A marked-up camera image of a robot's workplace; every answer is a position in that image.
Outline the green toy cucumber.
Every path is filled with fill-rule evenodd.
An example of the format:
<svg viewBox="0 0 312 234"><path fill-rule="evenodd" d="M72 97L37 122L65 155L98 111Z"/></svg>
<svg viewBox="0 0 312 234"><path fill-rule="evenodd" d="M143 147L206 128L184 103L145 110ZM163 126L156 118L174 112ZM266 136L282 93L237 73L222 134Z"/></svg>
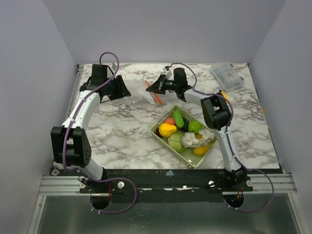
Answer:
<svg viewBox="0 0 312 234"><path fill-rule="evenodd" d="M175 124L176 124L177 128L184 127L183 115L182 115L180 110L175 110L173 112L173 119L175 121Z"/></svg>

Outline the orange toy peach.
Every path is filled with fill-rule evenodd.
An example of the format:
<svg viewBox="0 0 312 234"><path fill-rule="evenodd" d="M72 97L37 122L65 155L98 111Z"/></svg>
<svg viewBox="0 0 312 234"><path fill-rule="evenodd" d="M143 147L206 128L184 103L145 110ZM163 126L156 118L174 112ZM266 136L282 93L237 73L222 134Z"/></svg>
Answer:
<svg viewBox="0 0 312 234"><path fill-rule="evenodd" d="M170 124L170 125L176 125L175 120L173 118L167 118L164 120L164 123Z"/></svg>

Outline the yellow toy pear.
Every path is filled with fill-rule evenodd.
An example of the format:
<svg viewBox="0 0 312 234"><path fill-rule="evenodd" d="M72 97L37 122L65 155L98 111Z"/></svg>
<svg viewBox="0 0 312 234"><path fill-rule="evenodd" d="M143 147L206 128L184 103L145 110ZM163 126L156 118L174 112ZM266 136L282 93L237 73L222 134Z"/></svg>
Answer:
<svg viewBox="0 0 312 234"><path fill-rule="evenodd" d="M162 137L169 138L172 134L174 134L177 131L177 127L175 125L171 125L168 123L162 123L160 124L158 130L159 134Z"/></svg>

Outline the pale green toy lettuce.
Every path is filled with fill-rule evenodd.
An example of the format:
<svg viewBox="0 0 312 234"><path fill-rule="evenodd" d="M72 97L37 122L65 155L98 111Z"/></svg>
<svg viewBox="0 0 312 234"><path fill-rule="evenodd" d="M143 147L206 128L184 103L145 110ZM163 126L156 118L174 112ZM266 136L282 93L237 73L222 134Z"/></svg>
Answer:
<svg viewBox="0 0 312 234"><path fill-rule="evenodd" d="M181 143L181 138L184 136L182 133L172 134L168 138L168 145L177 153L182 153L186 150L186 148Z"/></svg>

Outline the yellow toy lemon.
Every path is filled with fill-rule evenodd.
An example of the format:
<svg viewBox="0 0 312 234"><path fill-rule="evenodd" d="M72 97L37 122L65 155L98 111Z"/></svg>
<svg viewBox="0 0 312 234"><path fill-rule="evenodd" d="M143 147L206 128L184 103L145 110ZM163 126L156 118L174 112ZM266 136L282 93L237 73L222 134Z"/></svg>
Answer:
<svg viewBox="0 0 312 234"><path fill-rule="evenodd" d="M197 148L193 148L193 153L197 156L203 156L205 155L210 149L210 146L201 146L201 147L197 147Z"/></svg>

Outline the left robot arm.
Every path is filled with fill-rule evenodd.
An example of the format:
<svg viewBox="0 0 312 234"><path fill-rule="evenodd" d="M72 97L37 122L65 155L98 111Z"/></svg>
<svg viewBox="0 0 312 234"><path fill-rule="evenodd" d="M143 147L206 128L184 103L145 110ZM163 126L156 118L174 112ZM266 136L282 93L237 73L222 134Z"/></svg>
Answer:
<svg viewBox="0 0 312 234"><path fill-rule="evenodd" d="M51 130L54 161L65 170L80 171L92 180L92 188L104 192L108 187L106 170L92 159L92 149L86 129L96 110L107 97L109 101L130 97L121 75L113 77L112 69L94 64L92 74L79 89L79 98L69 117Z"/></svg>

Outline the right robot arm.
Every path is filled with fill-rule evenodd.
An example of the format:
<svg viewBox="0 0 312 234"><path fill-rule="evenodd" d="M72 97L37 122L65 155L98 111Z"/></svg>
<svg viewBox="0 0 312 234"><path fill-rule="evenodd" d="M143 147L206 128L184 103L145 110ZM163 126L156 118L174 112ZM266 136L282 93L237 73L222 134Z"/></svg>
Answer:
<svg viewBox="0 0 312 234"><path fill-rule="evenodd" d="M202 108L206 126L212 130L216 137L224 162L224 175L222 183L230 190L235 191L247 179L247 169L238 159L238 153L231 136L230 125L234 110L231 103L220 92L207 94L195 89L188 84L187 75L183 68L170 70L165 67L157 81L146 88L147 92L164 95L173 91L179 100L191 102Z"/></svg>

